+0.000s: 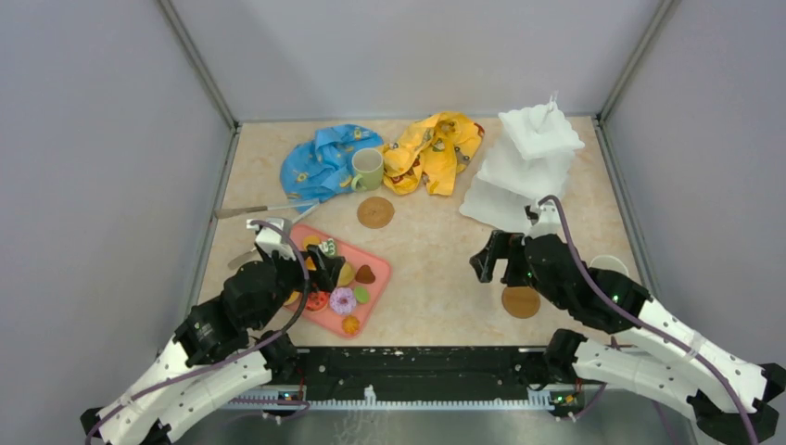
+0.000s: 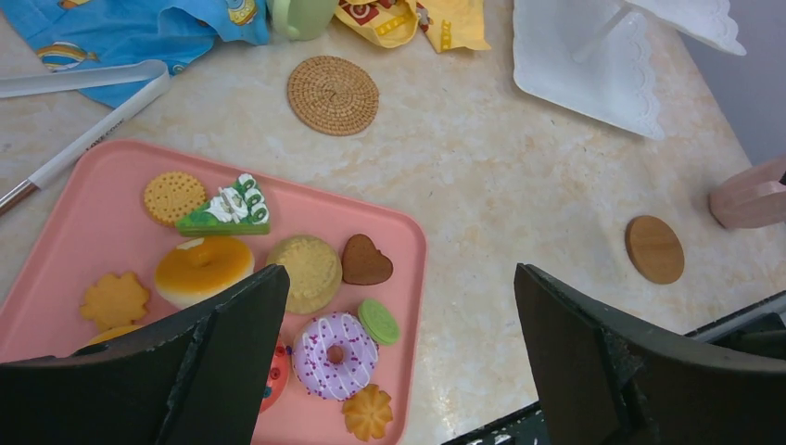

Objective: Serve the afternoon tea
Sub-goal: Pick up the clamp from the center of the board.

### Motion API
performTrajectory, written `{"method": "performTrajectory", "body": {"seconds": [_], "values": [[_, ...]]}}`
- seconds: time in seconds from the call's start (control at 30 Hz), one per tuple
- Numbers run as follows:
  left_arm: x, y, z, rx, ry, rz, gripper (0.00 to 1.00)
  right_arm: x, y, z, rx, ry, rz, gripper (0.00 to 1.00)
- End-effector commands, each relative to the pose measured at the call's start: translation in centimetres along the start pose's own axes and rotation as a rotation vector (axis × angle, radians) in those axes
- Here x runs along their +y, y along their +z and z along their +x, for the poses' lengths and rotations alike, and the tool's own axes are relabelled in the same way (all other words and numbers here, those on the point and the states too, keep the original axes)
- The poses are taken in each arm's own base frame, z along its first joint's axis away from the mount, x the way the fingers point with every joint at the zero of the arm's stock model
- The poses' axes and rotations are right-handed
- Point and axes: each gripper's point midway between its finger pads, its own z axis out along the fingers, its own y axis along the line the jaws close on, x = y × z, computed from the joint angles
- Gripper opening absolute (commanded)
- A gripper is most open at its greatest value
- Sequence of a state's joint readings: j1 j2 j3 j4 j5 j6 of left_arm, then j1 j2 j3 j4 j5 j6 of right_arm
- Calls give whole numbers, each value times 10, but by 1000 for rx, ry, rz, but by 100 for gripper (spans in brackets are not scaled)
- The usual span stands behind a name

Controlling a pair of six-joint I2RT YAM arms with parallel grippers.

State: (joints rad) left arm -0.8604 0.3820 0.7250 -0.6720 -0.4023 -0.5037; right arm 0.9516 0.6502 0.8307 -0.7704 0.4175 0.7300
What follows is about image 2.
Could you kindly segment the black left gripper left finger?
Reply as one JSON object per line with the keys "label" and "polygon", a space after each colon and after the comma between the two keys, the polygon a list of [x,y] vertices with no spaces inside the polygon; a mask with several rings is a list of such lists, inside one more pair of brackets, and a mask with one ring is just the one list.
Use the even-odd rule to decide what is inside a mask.
{"label": "black left gripper left finger", "polygon": [[1,367],[5,444],[248,444],[285,315],[270,265],[67,357]]}

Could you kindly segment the round tan muffin cake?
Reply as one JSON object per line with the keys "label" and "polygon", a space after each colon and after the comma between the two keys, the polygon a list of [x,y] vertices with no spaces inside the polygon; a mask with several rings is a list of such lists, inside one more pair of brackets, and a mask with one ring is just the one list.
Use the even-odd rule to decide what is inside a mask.
{"label": "round tan muffin cake", "polygon": [[300,315],[326,307],[343,275],[336,251],[313,235],[293,235],[279,241],[269,252],[266,264],[285,267],[290,281],[285,310]]}

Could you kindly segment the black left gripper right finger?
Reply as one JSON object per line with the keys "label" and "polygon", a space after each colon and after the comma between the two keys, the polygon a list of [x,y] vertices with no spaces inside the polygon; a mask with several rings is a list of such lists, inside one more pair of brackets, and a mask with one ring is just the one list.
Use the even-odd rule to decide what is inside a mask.
{"label": "black left gripper right finger", "polygon": [[785,296],[681,335],[531,264],[514,295],[554,444],[781,444]]}

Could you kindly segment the metal tongs white handle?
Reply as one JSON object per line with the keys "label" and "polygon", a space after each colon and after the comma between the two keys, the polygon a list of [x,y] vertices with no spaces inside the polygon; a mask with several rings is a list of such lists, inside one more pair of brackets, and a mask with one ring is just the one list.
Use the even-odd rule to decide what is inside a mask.
{"label": "metal tongs white handle", "polygon": [[149,59],[132,65],[69,70],[3,79],[1,81],[1,97],[3,98],[59,93],[142,81],[146,82],[143,88],[114,108],[96,125],[2,196],[1,213],[8,213],[36,191],[46,188],[86,151],[101,143],[123,123],[166,93],[170,88],[171,76],[165,62]]}

